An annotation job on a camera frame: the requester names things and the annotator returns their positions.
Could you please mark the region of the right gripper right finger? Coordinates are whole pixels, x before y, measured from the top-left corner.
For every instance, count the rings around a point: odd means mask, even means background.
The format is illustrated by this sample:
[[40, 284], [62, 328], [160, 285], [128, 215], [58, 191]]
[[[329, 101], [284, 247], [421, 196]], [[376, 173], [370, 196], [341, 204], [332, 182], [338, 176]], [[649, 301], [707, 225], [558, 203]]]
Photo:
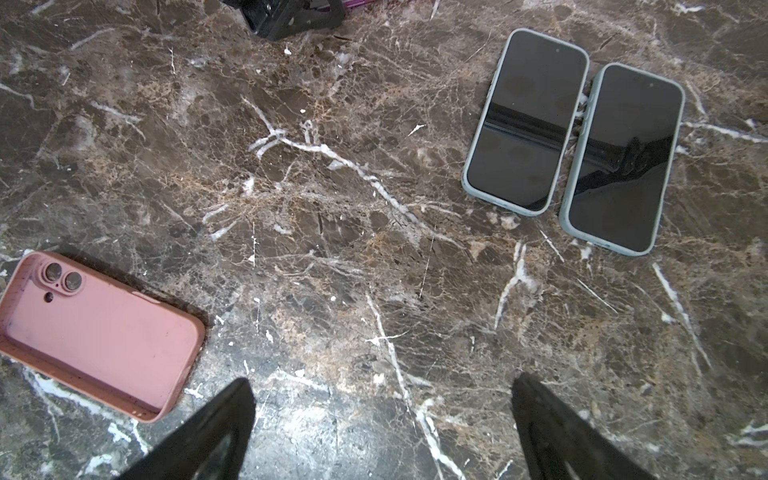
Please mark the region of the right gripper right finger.
[[536, 377], [520, 374], [511, 409], [532, 479], [651, 479]]

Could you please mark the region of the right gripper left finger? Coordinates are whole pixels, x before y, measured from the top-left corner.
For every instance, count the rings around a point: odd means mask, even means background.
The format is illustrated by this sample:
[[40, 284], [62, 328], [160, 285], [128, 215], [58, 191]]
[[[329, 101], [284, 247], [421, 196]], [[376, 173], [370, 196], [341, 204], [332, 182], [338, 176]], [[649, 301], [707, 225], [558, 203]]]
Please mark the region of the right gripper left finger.
[[119, 477], [237, 479], [255, 413], [249, 381], [237, 378]]

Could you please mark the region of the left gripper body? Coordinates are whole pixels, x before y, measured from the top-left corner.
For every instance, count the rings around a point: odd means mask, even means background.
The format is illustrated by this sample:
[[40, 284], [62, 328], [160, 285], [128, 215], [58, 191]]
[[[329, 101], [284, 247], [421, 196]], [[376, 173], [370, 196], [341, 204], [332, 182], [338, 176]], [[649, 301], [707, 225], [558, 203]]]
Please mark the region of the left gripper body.
[[270, 41], [310, 30], [333, 29], [346, 17], [346, 7], [339, 0], [330, 0], [320, 9], [311, 7], [310, 1], [299, 0], [223, 0], [222, 3], [239, 11], [253, 34]]

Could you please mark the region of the silver phone dark screen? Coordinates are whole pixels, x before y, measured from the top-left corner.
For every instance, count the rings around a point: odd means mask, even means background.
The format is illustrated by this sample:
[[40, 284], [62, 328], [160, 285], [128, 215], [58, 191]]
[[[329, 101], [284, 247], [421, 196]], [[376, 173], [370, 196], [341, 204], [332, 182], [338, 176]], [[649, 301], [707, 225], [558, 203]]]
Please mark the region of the silver phone dark screen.
[[654, 247], [686, 94], [675, 81], [613, 62], [596, 75], [559, 223], [621, 255]]

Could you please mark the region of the pink phone case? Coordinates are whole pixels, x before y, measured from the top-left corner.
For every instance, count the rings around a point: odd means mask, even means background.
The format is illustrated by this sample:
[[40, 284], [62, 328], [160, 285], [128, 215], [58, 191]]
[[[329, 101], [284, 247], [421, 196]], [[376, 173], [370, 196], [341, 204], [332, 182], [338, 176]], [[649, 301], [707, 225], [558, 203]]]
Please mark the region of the pink phone case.
[[175, 406], [205, 337], [198, 318], [53, 252], [18, 262], [1, 351], [143, 423]]

